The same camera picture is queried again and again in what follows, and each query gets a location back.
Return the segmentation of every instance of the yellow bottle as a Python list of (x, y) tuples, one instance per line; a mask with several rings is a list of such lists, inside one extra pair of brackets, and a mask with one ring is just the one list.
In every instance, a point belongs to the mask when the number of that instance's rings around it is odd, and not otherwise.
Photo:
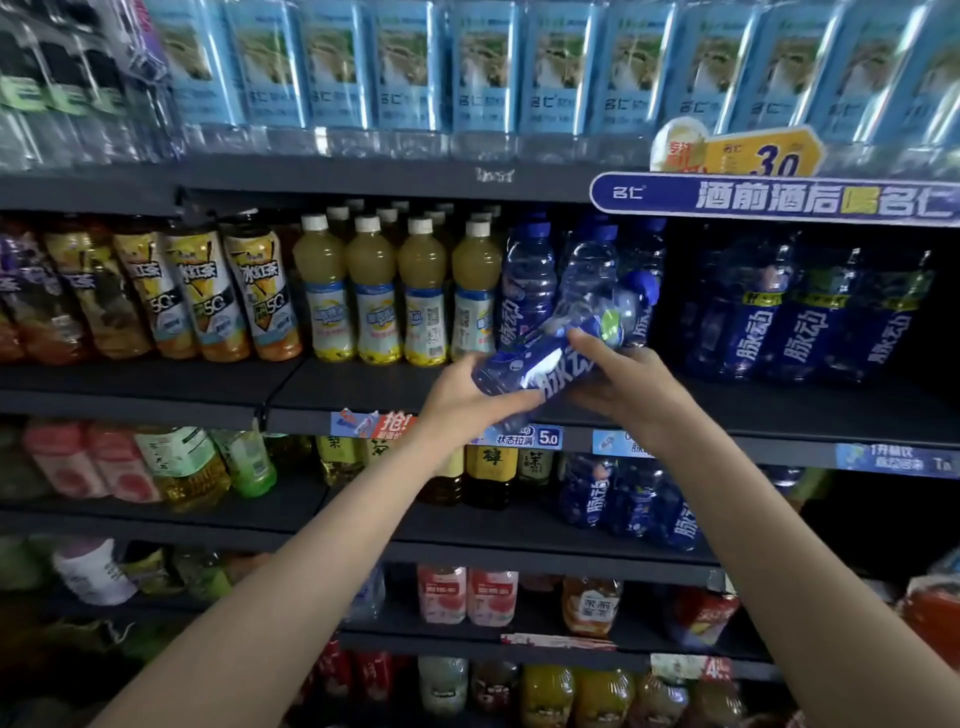
[(402, 356), (396, 327), (396, 257), (380, 234), (380, 218), (358, 217), (347, 245), (347, 267), (357, 294), (358, 350), (368, 364), (393, 364)]
[(453, 251), (457, 284), (456, 312), (450, 353), (456, 361), (464, 352), (493, 353), (493, 305), (500, 281), (503, 254), (490, 237), (490, 223), (471, 220), (467, 236)]
[(346, 205), (331, 205), (326, 209), (326, 222), (330, 232), (348, 243), (353, 237), (353, 224), (350, 222), (350, 208)]
[(347, 246), (331, 234), (325, 215), (303, 215), (303, 237), (294, 260), (306, 288), (313, 353), (323, 361), (347, 361), (357, 353), (356, 334), (344, 283)]
[(393, 207), (378, 207), (376, 216), (380, 218), (380, 231), (383, 236), (394, 244), (395, 248), (403, 245), (403, 230), (400, 229), (400, 213)]
[(331, 488), (347, 485), (364, 467), (364, 445), (358, 437), (317, 436), (324, 482)]
[(445, 364), (447, 353), (446, 250), (433, 236), (433, 223), (429, 218), (410, 218), (408, 229), (410, 237), (397, 255), (407, 303), (404, 354), (411, 364), (435, 367)]

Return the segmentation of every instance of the blue price tag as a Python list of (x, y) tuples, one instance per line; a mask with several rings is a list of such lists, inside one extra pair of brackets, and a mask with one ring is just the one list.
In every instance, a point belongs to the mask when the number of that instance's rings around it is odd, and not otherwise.
[(653, 457), (622, 429), (593, 430), (593, 454), (610, 457)]
[(950, 450), (909, 445), (841, 443), (835, 448), (837, 469), (864, 473), (895, 473), (924, 477), (960, 478)]
[(564, 429), (553, 425), (527, 425), (516, 435), (501, 435), (493, 427), (488, 427), (483, 437), (471, 441), (471, 444), (496, 448), (563, 449)]

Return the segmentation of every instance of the light blue label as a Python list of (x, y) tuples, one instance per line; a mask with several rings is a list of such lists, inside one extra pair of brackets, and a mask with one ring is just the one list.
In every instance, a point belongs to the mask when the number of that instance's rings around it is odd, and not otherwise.
[(840, 443), (834, 452), (837, 470), (842, 471), (923, 475), (951, 480), (960, 477), (954, 462), (956, 454), (949, 450)]
[(594, 133), (641, 134), (656, 127), (676, 16), (677, 6), (669, 3), (611, 7), (594, 96)]
[(758, 7), (710, 3), (686, 12), (667, 93), (666, 118), (692, 116), (711, 132), (722, 131), (732, 112)]
[(254, 124), (306, 129), (306, 73), (292, 9), (271, 0), (228, 3)]
[(800, 123), (798, 112), (804, 112), (820, 69), (818, 54), (835, 35), (841, 8), (789, 4), (769, 11), (756, 37), (730, 132)]
[(525, 425), (514, 435), (497, 432), (496, 427), (484, 430), (483, 437), (470, 441), (471, 445), (496, 448), (564, 449), (564, 429), (553, 425)]
[(593, 430), (593, 454), (609, 457), (653, 457), (622, 429)]
[(300, 6), (310, 108), (318, 126), (373, 126), (367, 25), (352, 0), (309, 0)]
[(444, 128), (443, 34), (436, 3), (377, 3), (377, 90), (384, 129)]
[(600, 10), (538, 2), (529, 11), (520, 130), (581, 134)]
[(883, 114), (876, 141), (907, 145), (928, 141), (937, 131), (931, 126), (939, 126), (955, 104), (959, 85), (960, 14), (947, 5), (944, 12), (927, 19)]
[(466, 0), (453, 7), (453, 129), (516, 131), (520, 7)]
[(244, 124), (243, 87), (224, 6), (215, 0), (148, 0), (147, 10), (166, 52), (183, 121)]
[(865, 141), (875, 128), (875, 107), (896, 78), (908, 49), (900, 46), (916, 10), (887, 3), (882, 10), (861, 3), (851, 11), (830, 56), (811, 123), (825, 142)]

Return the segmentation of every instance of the right arm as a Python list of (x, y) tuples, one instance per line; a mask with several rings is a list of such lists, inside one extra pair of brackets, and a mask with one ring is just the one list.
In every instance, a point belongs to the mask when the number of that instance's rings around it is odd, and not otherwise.
[(960, 728), (960, 677), (806, 525), (650, 350), (570, 342), (607, 381), (574, 399), (680, 486), (809, 723)]

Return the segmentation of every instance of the blue bottle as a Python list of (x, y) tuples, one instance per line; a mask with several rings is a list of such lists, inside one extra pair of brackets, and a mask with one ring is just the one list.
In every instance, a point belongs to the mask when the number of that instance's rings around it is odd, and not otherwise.
[[(637, 315), (659, 294), (657, 279), (639, 271), (626, 277), (621, 285), (602, 285), (582, 298), (563, 299), (541, 326), (481, 363), (473, 371), (473, 382), (488, 395), (540, 389), (549, 400), (568, 382), (593, 368), (592, 361), (569, 345), (566, 333), (570, 328), (580, 328), (615, 349), (634, 329)], [(505, 433), (517, 432), (527, 420), (528, 413), (522, 413), (497, 428)]]
[(517, 0), (459, 0), (450, 11), (453, 47), (453, 156), (516, 156), (520, 89)]
[(623, 459), (607, 492), (603, 524), (614, 536), (639, 538), (653, 523), (654, 497), (663, 480), (656, 460)]
[(527, 10), (518, 155), (564, 163), (579, 158), (600, 5), (533, 0)]
[(930, 251), (867, 249), (866, 272), (827, 356), (832, 376), (862, 381), (886, 364), (933, 282)]
[(775, 0), (767, 6), (729, 132), (805, 121), (848, 6), (844, 0)]
[(561, 300), (583, 297), (602, 283), (616, 283), (616, 234), (616, 225), (597, 225), (573, 246), (560, 278)]
[[(664, 217), (632, 218), (628, 233), (620, 235), (620, 260), (617, 272), (621, 278), (632, 271), (647, 271), (660, 284), (663, 283), (663, 262), (666, 258), (666, 242), (663, 239), (665, 228), (666, 218)], [(625, 347), (647, 345), (654, 308), (651, 305), (636, 319), (634, 330), (627, 335), (623, 343)]]
[(193, 152), (248, 152), (240, 67), (223, 0), (146, 0)]
[(721, 254), (713, 297), (687, 358), (694, 374), (745, 379), (760, 361), (793, 272), (792, 245), (775, 240), (774, 230), (741, 235)]
[(615, 472), (614, 458), (570, 454), (560, 488), (560, 515), (564, 520), (578, 528), (593, 528), (599, 523)]
[(758, 467), (782, 496), (789, 496), (790, 491), (796, 487), (806, 473), (806, 468), (791, 468), (786, 465), (760, 465)]
[(767, 375), (787, 382), (806, 381), (824, 364), (856, 283), (860, 249), (801, 249), (797, 259), (793, 288), (763, 350)]
[(938, 132), (960, 98), (960, 78), (950, 66), (958, 47), (960, 3), (941, 0), (931, 9), (879, 120), (874, 140), (879, 145), (875, 153), (878, 173), (884, 171), (891, 146), (909, 150), (943, 143)]
[(317, 154), (297, 7), (290, 0), (227, 0), (250, 123), (271, 154)]
[(381, 146), (398, 159), (449, 153), (446, 21), (433, 0), (374, 4)]
[(369, 157), (378, 150), (370, 14), (362, 0), (301, 0), (310, 109), (318, 147), (334, 157)]
[(591, 92), (588, 158), (649, 165), (679, 16), (680, 3), (673, 0), (611, 3)]
[(515, 230), (503, 261), (501, 289), (503, 303), (497, 347), (512, 345), (518, 338), (537, 328), (553, 313), (557, 292), (557, 271), (550, 223), (521, 224)]
[(664, 118), (692, 116), (725, 133), (759, 23), (762, 0), (699, 0), (684, 6)]
[(700, 543), (700, 526), (680, 488), (664, 479), (654, 497), (653, 527), (650, 534), (661, 546), (692, 551)]
[(821, 175), (869, 160), (931, 7), (932, 0), (854, 0), (847, 10), (807, 119), (828, 147)]

